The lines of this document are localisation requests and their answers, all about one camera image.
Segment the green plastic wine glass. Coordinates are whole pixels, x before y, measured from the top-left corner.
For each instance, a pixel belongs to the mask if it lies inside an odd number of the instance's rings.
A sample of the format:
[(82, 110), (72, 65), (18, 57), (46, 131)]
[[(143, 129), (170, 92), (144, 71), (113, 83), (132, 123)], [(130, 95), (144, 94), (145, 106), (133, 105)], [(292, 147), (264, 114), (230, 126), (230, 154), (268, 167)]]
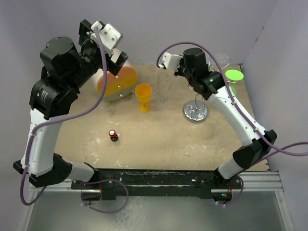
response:
[(228, 79), (227, 82), (229, 83), (229, 87), (231, 88), (233, 94), (236, 96), (236, 89), (234, 84), (243, 80), (244, 78), (243, 73), (235, 69), (230, 69), (226, 71), (225, 75), (226, 78)]

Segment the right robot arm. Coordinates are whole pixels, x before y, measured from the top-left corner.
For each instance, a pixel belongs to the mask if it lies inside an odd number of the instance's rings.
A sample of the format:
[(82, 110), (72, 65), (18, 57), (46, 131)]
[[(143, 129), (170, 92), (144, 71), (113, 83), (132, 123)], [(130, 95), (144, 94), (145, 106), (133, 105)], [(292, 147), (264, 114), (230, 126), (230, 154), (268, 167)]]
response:
[(219, 188), (226, 188), (231, 178), (244, 169), (249, 169), (270, 151), (277, 134), (266, 130), (245, 110), (224, 81), (220, 72), (209, 70), (205, 53), (200, 48), (190, 48), (183, 55), (165, 55), (165, 66), (183, 76), (193, 90), (214, 105), (239, 137), (241, 147), (232, 154), (232, 158), (221, 165), (214, 176)]

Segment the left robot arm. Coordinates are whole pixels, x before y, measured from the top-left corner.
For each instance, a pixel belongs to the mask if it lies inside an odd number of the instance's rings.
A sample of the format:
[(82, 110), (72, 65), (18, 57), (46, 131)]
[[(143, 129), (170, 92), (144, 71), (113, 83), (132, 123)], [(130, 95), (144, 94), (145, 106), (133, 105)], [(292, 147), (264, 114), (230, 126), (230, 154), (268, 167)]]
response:
[(66, 179), (82, 181), (89, 189), (99, 184), (99, 170), (87, 163), (73, 163), (54, 149), (62, 123), (67, 120), (80, 88), (99, 70), (117, 75), (128, 56), (122, 52), (112, 61), (122, 34), (111, 24), (80, 22), (77, 50), (69, 37), (56, 37), (40, 52), (41, 78), (30, 95), (30, 131), (25, 154), (13, 168), (35, 187), (46, 187)]

